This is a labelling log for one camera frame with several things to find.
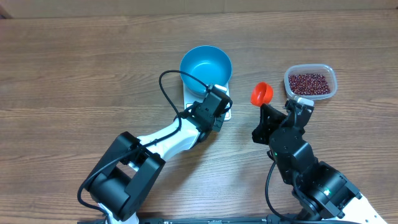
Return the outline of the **red measuring scoop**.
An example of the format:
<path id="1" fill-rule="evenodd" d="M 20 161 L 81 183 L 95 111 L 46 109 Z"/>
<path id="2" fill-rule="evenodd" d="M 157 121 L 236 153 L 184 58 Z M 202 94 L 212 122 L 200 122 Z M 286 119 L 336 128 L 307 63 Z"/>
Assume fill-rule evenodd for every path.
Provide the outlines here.
<path id="1" fill-rule="evenodd" d="M 261 107 L 263 104 L 269 104 L 273 96 L 273 87 L 266 82 L 259 82 L 251 93 L 251 104 Z"/>

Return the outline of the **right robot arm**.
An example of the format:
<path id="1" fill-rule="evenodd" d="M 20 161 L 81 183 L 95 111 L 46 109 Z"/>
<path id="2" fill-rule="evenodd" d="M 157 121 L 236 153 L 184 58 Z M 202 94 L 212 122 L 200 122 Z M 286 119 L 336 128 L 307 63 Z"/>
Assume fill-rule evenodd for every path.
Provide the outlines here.
<path id="1" fill-rule="evenodd" d="M 314 107 L 293 100 L 286 114 L 270 105 L 260 107 L 260 122 L 252 140 L 269 146 L 272 169 L 278 169 L 292 195 L 302 206 L 300 213 L 283 215 L 271 207 L 274 223 L 384 223 L 367 198 L 340 171 L 319 161 L 303 139 L 304 127 Z"/>

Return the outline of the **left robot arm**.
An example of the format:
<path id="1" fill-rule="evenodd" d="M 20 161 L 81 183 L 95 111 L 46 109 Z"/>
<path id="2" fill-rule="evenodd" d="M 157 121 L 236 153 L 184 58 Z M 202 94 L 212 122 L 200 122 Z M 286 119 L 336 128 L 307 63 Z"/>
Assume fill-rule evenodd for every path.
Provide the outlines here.
<path id="1" fill-rule="evenodd" d="M 104 223 L 138 223 L 136 212 L 166 161 L 220 131 L 232 105 L 228 93 L 226 87 L 211 85 L 203 101 L 187 107 L 166 128 L 139 137 L 123 132 L 112 142 L 81 186 L 104 214 Z"/>

